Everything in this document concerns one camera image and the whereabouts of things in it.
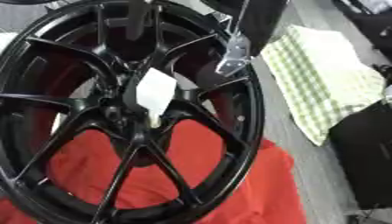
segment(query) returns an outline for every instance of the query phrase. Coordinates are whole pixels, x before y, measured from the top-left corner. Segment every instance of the green checkered towel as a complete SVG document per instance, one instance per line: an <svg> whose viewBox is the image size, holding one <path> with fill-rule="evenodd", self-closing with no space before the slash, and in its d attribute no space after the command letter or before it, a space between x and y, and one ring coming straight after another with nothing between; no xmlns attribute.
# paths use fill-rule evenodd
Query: green checkered towel
<svg viewBox="0 0 392 224"><path fill-rule="evenodd" d="M382 98L384 79L340 32L292 25L262 56L297 126L316 145L333 125Z"/></svg>

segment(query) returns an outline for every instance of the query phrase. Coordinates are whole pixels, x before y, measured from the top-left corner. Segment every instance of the glossy black paint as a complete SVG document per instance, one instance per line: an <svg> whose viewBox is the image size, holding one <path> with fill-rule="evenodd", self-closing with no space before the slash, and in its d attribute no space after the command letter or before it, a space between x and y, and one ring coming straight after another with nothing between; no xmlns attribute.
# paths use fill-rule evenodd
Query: glossy black paint
<svg viewBox="0 0 392 224"><path fill-rule="evenodd" d="M208 66L224 52L226 33L197 12L159 1L153 5L151 28L146 28L146 36L141 39L147 42L134 45L125 37L113 35L118 27L125 31L127 6L127 1L86 1L56 10L21 33L0 57L0 148L5 155L0 158L0 185L13 203L42 223L192 222L229 196L256 156L263 131L263 97L255 72L246 67L223 78L214 73L213 66ZM85 40L89 33L96 39ZM167 38L168 33L178 36ZM113 36L117 36L115 41L111 40ZM119 39L122 48L142 47L128 55L129 51L116 48ZM70 72L61 78L60 66L53 70L58 75L34 66L37 61L44 61L40 63L47 66L66 63L56 57L71 60L72 66L84 65L78 68L82 77L68 79L75 74ZM140 79L150 67L170 75L183 74L198 85L191 90L177 88L158 129L150 128L144 113L125 106L132 89L127 85L130 77ZM87 98L68 98L75 87L90 77L96 78L96 83ZM214 106L220 102L216 105L218 117L201 105L205 100ZM45 122L34 124L40 113L30 110L36 108L68 116L49 136ZM237 116L243 116L245 122ZM165 155L166 145L161 143L161 138L169 136L173 127L185 119L205 125L226 144L220 164L193 189ZM34 131L25 135L25 130ZM123 147L122 162L98 206L59 189L44 168L60 146L84 130L99 130ZM32 154L27 143L35 138L44 140ZM141 151L173 182L179 196L158 206L117 209L116 195L140 160Z"/></svg>

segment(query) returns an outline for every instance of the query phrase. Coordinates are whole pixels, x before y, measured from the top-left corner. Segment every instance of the red fabric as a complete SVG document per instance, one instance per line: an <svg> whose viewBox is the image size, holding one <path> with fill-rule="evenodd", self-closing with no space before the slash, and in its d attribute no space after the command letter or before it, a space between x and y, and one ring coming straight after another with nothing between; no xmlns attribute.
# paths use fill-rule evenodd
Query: red fabric
<svg viewBox="0 0 392 224"><path fill-rule="evenodd" d="M196 186L221 157L221 140L196 122L177 125L168 156ZM74 196L99 203L120 163L108 139L89 131L64 146L51 161L51 179ZM304 224L305 217L291 176L292 158L272 142L263 140L255 163L241 186L198 224ZM124 183L117 207L146 207L174 199L176 188L156 167L134 168ZM35 223L0 202L0 223Z"/></svg>

